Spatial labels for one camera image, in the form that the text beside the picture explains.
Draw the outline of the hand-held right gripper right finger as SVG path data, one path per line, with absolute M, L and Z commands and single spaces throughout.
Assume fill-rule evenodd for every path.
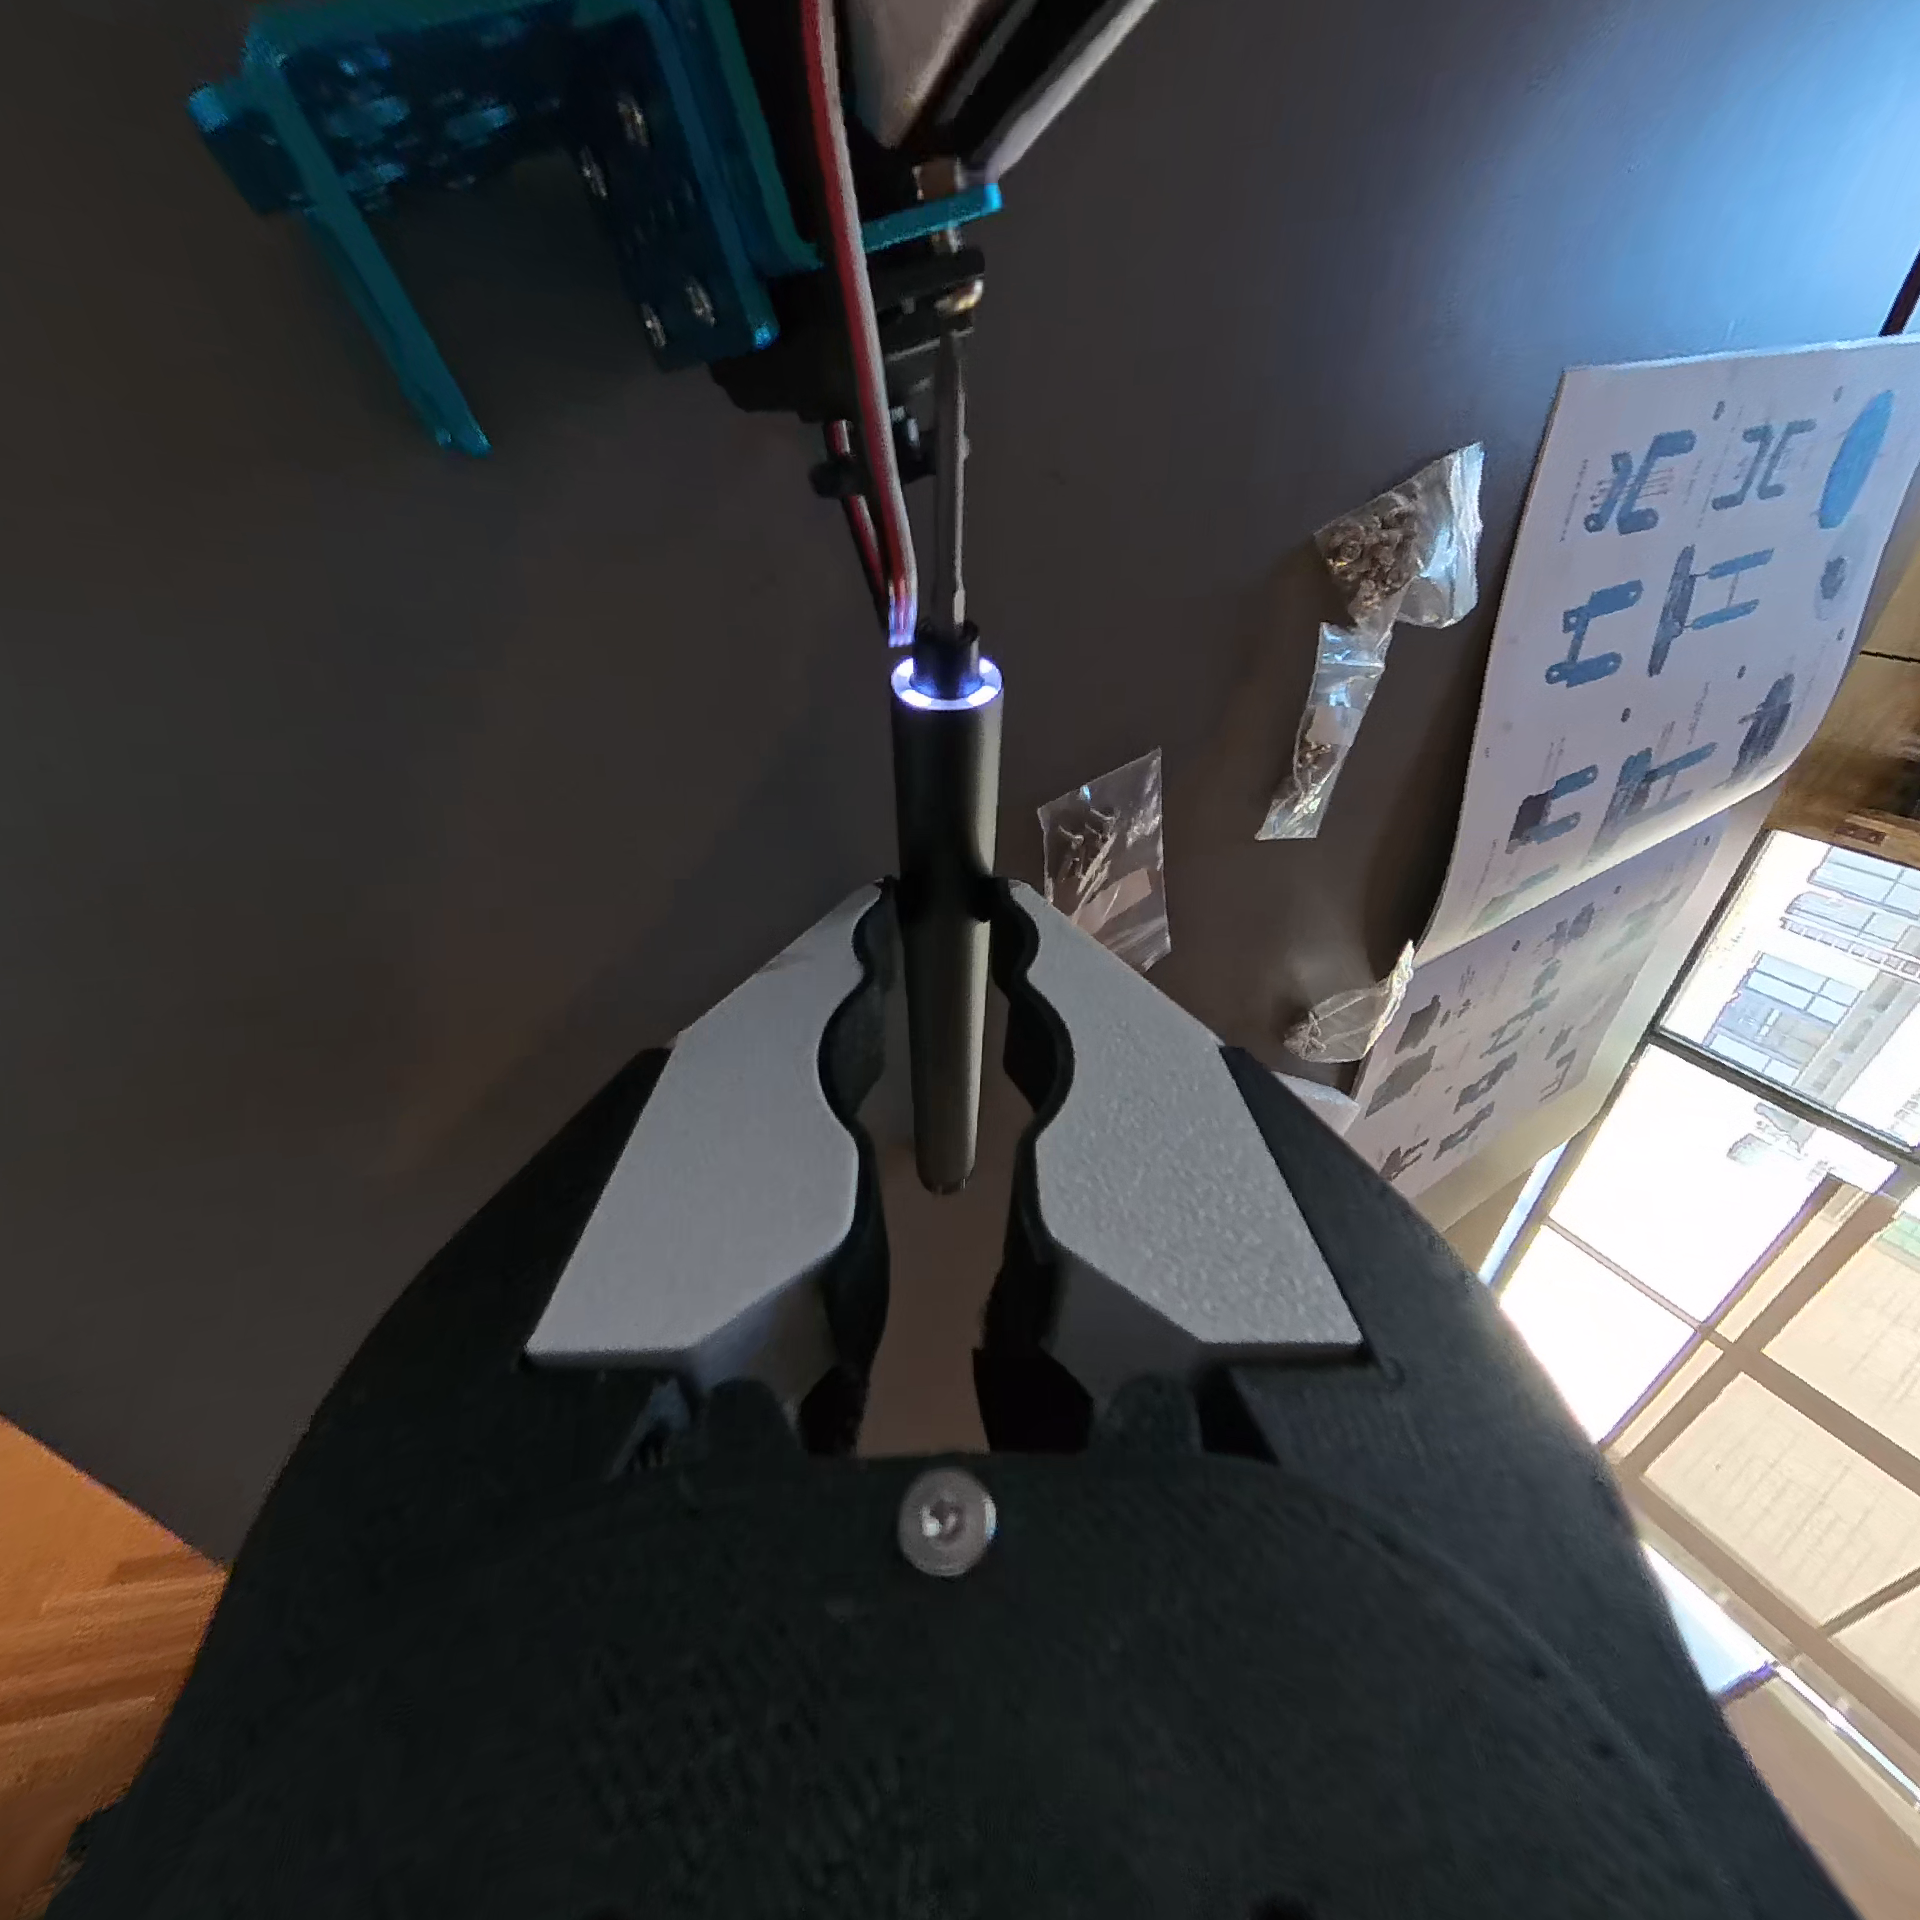
M 996 1452 L 1077 1452 L 1139 1378 L 1366 1356 L 1349 1300 L 1201 1021 L 1051 909 L 1000 886 L 1002 1065 L 1029 1108 L 982 1316 Z

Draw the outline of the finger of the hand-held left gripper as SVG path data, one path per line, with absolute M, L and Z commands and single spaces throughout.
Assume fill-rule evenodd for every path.
M 1002 177 L 1092 86 L 1154 2 L 1015 4 L 965 75 L 965 162 Z
M 845 2 L 860 126 L 890 152 L 982 152 L 1092 43 L 1105 2 Z

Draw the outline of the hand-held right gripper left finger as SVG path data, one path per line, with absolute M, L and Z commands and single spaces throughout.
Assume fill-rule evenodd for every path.
M 889 1067 L 893 886 L 834 906 L 685 1027 L 528 1341 L 704 1397 L 759 1380 L 817 1454 L 853 1452 L 890 1311 L 863 1108 Z

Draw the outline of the servo with blue bracket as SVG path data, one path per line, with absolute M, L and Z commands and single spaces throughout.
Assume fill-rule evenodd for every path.
M 306 226 L 427 436 L 489 454 L 376 219 L 404 199 L 563 162 L 664 371 L 712 370 L 745 412 L 830 431 L 816 491 L 863 462 L 836 285 L 804 214 L 791 27 L 738 4 L 282 4 L 239 68 L 188 95 L 206 152 L 266 217 Z

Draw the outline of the black screwdriver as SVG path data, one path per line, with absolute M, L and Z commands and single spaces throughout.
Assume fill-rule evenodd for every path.
M 968 336 L 934 362 L 932 575 L 893 670 L 898 920 L 914 1152 L 934 1194 L 975 1173 L 992 978 L 1004 680 L 968 614 Z

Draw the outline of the dark grey desk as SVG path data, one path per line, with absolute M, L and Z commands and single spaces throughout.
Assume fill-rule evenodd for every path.
M 397 225 L 436 448 L 191 126 L 247 14 L 5 4 L 5 1417 L 219 1558 L 453 1230 L 896 859 L 816 437 L 657 371 L 533 166 Z M 1259 843 L 1312 532 L 1483 441 L 1497 582 L 1568 366 L 1877 333 L 1915 4 L 1160 4 L 979 238 L 1000 856 L 1160 747 L 1157 978 L 1274 1056 L 1424 927 L 1492 632 L 1399 636 Z

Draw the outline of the clear plastic screw bag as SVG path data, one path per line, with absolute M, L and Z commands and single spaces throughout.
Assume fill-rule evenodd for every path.
M 1041 808 L 1042 897 L 1146 973 L 1172 952 L 1161 749 Z
M 1360 1062 L 1399 1016 L 1418 971 L 1418 948 L 1405 942 L 1392 969 L 1366 987 L 1314 1001 L 1284 1035 L 1284 1049 L 1302 1062 Z
M 1392 616 L 1367 617 L 1353 626 L 1318 626 L 1309 699 L 1298 721 L 1289 772 L 1255 831 L 1261 843 L 1309 841 L 1318 834 L 1385 676 L 1392 636 Z

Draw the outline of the clear bag of metal nuts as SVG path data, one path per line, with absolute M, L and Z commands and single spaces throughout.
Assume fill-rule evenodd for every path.
M 1486 444 L 1458 447 L 1317 535 L 1346 626 L 1444 630 L 1481 602 Z

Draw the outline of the instruction booklet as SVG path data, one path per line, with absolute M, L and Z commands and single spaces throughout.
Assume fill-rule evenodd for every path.
M 1593 1069 L 1832 705 L 1915 444 L 1915 335 L 1564 371 L 1446 884 L 1351 1094 L 1405 1198 Z

